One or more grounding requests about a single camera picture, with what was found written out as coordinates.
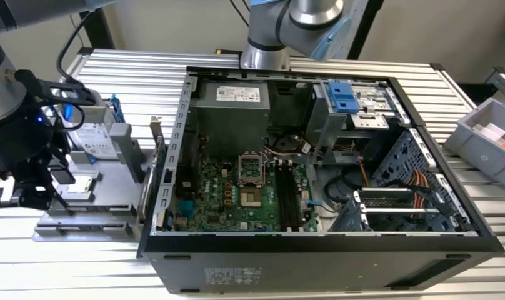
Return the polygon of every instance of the motherboard chip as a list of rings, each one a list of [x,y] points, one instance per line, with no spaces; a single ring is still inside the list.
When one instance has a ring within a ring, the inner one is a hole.
[[[219,216],[217,215],[207,215],[207,223],[219,223]]]
[[[239,205],[245,208],[261,207],[261,193],[259,189],[243,188],[238,191]]]

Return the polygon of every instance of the barcode label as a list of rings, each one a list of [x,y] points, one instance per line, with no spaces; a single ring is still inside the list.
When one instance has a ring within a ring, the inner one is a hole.
[[[259,87],[219,86],[217,101],[259,102]]]

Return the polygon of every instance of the gray plastic bin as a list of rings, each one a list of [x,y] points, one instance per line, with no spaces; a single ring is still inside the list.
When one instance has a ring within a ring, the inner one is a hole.
[[[493,123],[505,130],[505,105],[490,98],[458,121],[443,147],[465,159],[498,183],[505,184],[505,148],[477,129]]]

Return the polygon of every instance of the green circuit board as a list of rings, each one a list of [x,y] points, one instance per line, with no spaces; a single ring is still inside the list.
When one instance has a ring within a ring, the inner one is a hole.
[[[254,166],[247,166],[246,169],[253,170]],[[254,186],[238,187],[237,160],[203,161],[198,174],[194,214],[187,221],[187,231],[281,231],[273,164],[266,164],[263,173],[265,181],[259,189]],[[310,195],[303,166],[293,168],[293,176],[297,194],[294,201],[299,208],[299,217],[303,219],[298,189],[307,191]],[[254,191],[254,195],[259,197],[254,198],[254,201],[246,201],[246,191]],[[307,209],[307,217],[309,220],[301,224],[302,230],[317,231],[313,207]]]

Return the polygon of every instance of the white wall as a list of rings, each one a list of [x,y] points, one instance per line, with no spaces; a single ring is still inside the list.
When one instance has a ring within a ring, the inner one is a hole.
[[[119,0],[113,11],[119,22],[110,27],[129,50],[213,53],[246,46],[247,28],[227,0]]]
[[[79,17],[73,15],[74,24]],[[74,28],[69,17],[42,22],[41,24],[0,34],[0,44],[17,69],[29,69],[37,78],[57,81],[59,75],[55,71],[55,58]],[[81,37],[86,47],[90,42],[83,29]],[[81,48],[78,38],[65,55],[63,68],[66,68]]]
[[[385,0],[359,59],[441,63],[458,81],[505,66],[505,0]]]
[[[227,0],[119,0],[106,13],[121,20],[111,27],[125,49],[213,53],[246,44]],[[455,80],[482,81],[505,66],[505,0],[385,0],[359,59],[442,63]]]

